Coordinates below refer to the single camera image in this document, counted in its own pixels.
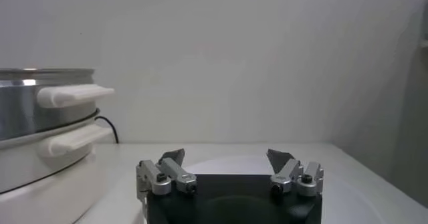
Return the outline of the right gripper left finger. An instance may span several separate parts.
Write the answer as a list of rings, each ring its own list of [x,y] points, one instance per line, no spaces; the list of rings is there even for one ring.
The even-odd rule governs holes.
[[[141,160],[136,166],[137,199],[145,202],[149,193],[165,196],[173,189],[185,195],[194,195],[197,192],[197,176],[182,167],[184,157],[185,149],[181,148],[165,152],[157,163]]]

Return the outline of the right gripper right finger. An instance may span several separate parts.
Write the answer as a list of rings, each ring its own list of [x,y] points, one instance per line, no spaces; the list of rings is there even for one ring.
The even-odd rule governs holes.
[[[324,185],[324,169],[318,162],[303,164],[288,152],[268,149],[267,158],[274,170],[270,177],[271,192],[282,196],[292,191],[299,196],[315,197],[321,195]]]

